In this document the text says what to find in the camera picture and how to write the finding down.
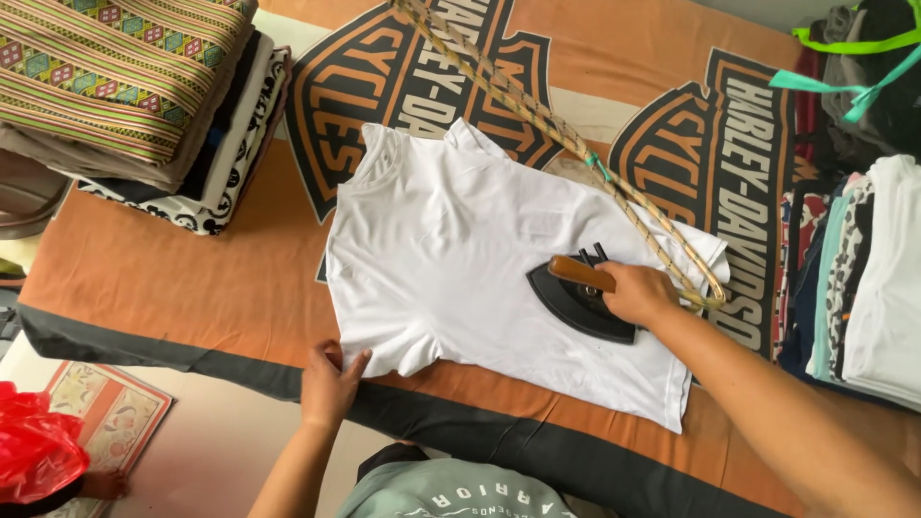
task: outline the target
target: red plastic bag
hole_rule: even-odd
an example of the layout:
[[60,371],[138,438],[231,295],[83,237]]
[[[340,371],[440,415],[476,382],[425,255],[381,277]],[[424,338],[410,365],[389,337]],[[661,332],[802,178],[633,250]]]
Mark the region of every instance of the red plastic bag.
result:
[[47,393],[16,392],[0,382],[0,503],[32,503],[62,489],[89,467],[76,443],[80,418],[49,411]]

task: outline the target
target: mattress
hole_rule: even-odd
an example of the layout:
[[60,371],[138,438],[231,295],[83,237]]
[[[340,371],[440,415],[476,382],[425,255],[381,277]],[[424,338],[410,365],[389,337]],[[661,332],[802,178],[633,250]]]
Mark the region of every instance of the mattress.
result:
[[[671,218],[729,242],[731,302],[707,318],[774,354],[779,197],[815,170],[794,156],[794,99],[771,90],[792,38],[684,0],[430,0],[513,80],[574,125]],[[233,223],[203,238],[72,192],[19,300],[44,356],[156,365],[295,400],[306,344],[338,336],[323,248],[363,122],[440,137],[463,116],[532,167],[587,168],[492,101],[369,0],[264,1],[253,20],[300,58]],[[921,418],[824,394],[918,473]],[[361,384],[349,419],[491,462],[628,516],[802,516],[706,390],[675,435],[472,365]]]

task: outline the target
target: wooden iron handle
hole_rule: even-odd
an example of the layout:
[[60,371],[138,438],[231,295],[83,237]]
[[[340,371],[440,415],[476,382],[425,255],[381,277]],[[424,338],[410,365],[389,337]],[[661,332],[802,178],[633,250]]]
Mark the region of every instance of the wooden iron handle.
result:
[[596,270],[565,255],[554,255],[554,258],[550,260],[550,264],[547,265],[547,271],[553,276],[592,286],[608,293],[613,293],[617,290],[617,281],[610,274]]

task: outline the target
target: green bag strap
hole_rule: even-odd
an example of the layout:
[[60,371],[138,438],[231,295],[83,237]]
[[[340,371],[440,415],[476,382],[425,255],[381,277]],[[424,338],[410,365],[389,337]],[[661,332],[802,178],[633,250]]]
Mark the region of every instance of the green bag strap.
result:
[[809,47],[820,53],[834,54],[875,54],[884,53],[893,49],[901,49],[908,45],[921,43],[921,0],[905,0],[915,12],[915,29],[892,36],[883,41],[838,41],[835,43],[819,43],[810,39],[810,29],[800,27],[793,29],[793,35],[799,38],[804,47]]
[[860,117],[863,117],[864,112],[867,111],[870,104],[873,104],[873,101],[880,96],[880,90],[886,85],[889,85],[894,80],[898,79],[909,68],[914,66],[916,63],[921,61],[921,45],[918,45],[912,53],[908,54],[898,66],[896,66],[889,74],[886,75],[876,86],[873,87],[864,87],[860,85],[852,85],[847,87],[830,87],[825,83],[822,83],[818,79],[813,79],[811,77],[801,76],[800,74],[795,74],[787,70],[781,70],[777,72],[774,77],[771,79],[771,82],[768,83],[769,87],[774,88],[790,88],[794,90],[804,90],[808,92],[817,92],[817,93],[835,93],[835,92],[856,92],[857,96],[851,101],[851,104],[854,105],[844,116],[844,120],[850,123],[855,123],[860,120]]

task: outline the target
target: floral mat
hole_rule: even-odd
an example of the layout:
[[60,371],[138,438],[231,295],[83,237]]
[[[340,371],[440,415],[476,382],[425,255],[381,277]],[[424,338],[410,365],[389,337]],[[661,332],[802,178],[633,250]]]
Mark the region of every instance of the floral mat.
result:
[[[89,469],[131,470],[166,416],[173,398],[106,365],[65,361],[46,389],[51,410],[86,423],[77,440],[89,453]],[[108,502],[73,499],[48,518],[97,518]]]

